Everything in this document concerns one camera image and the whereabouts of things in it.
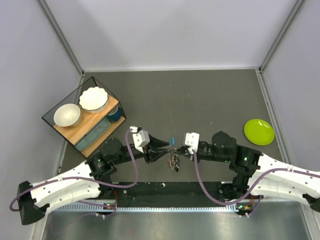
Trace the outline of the blue handled metal keyring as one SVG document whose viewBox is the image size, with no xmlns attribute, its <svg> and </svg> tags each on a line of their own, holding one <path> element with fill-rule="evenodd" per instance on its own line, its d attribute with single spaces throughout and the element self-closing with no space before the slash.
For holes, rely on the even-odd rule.
<svg viewBox="0 0 320 240">
<path fill-rule="evenodd" d="M 169 156 L 167 164 L 171 170 L 178 172 L 180 170 L 180 160 L 175 150 L 175 139 L 174 137 L 171 137 L 169 142 Z"/>
</svg>

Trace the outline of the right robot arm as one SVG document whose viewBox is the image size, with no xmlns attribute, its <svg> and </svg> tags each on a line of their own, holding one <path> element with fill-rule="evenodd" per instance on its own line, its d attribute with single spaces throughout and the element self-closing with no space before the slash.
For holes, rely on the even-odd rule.
<svg viewBox="0 0 320 240">
<path fill-rule="evenodd" d="M 282 198 L 309 206 L 320 211 L 320 173 L 300 168 L 276 160 L 258 150 L 238 145 L 235 138 L 223 131 L 215 133 L 211 143 L 200 140 L 198 133 L 186 133 L 183 146 L 175 149 L 181 155 L 194 162 L 198 183 L 215 204 L 234 205 L 248 196 Z M 225 193 L 222 199 L 210 195 L 202 181 L 199 162 L 224 162 L 234 171 L 231 193 Z"/>
</svg>

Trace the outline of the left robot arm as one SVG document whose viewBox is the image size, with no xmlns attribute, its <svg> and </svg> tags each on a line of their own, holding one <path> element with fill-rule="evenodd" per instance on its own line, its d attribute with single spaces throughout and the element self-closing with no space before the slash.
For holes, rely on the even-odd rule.
<svg viewBox="0 0 320 240">
<path fill-rule="evenodd" d="M 86 199 L 106 199 L 114 189 L 132 188 L 137 179 L 126 185 L 112 183 L 111 175 L 117 171 L 117 165 L 132 162 L 136 171 L 137 159 L 149 164 L 170 151 L 168 142 L 144 130 L 133 134 L 133 140 L 132 144 L 123 145 L 119 139 L 111 138 L 96 154 L 69 171 L 38 183 L 20 183 L 15 202 L 22 225 L 36 223 L 65 205 Z"/>
</svg>

